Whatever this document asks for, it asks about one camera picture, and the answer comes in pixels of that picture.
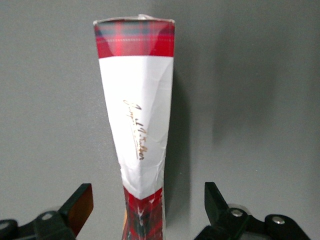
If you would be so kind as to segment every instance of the gray background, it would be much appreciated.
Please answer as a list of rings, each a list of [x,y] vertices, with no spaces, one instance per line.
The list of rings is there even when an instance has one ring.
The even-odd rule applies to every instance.
[[[167,239],[209,224],[204,182],[319,239],[320,5],[311,0],[2,0],[0,219],[25,224],[83,182],[78,239],[121,238],[124,197],[92,22],[176,20]]]

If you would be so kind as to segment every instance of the clamp jaw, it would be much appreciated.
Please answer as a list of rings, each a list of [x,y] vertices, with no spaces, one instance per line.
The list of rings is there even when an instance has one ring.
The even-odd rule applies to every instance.
[[[19,227],[16,220],[0,220],[0,240],[76,240],[93,208],[92,186],[83,183],[58,211]]]
[[[214,182],[206,182],[204,206],[210,221],[195,240],[310,240],[290,217],[271,214],[264,222],[229,208]]]

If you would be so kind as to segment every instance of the tartan wrapping paper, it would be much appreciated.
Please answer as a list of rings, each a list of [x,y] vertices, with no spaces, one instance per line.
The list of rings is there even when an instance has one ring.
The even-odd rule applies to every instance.
[[[124,188],[127,219],[122,240],[162,240],[162,188],[154,194],[137,199]]]
[[[174,56],[175,25],[171,21],[117,20],[94,26],[98,57]]]
[[[99,59],[113,56],[174,56],[174,21],[106,20],[94,24]],[[124,187],[126,206],[122,240],[163,240],[163,188],[138,199]]]

